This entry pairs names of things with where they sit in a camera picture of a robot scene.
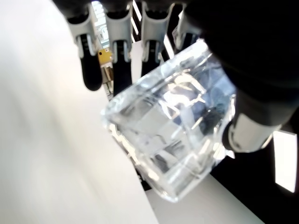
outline clear glass block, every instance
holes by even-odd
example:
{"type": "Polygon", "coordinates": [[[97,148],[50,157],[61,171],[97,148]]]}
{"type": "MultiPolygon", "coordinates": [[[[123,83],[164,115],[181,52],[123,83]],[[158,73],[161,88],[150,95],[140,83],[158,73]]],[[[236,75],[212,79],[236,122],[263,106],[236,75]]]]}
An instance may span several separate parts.
{"type": "Polygon", "coordinates": [[[103,122],[149,185],[177,202],[225,154],[234,93],[200,40],[113,98],[103,122]]]}

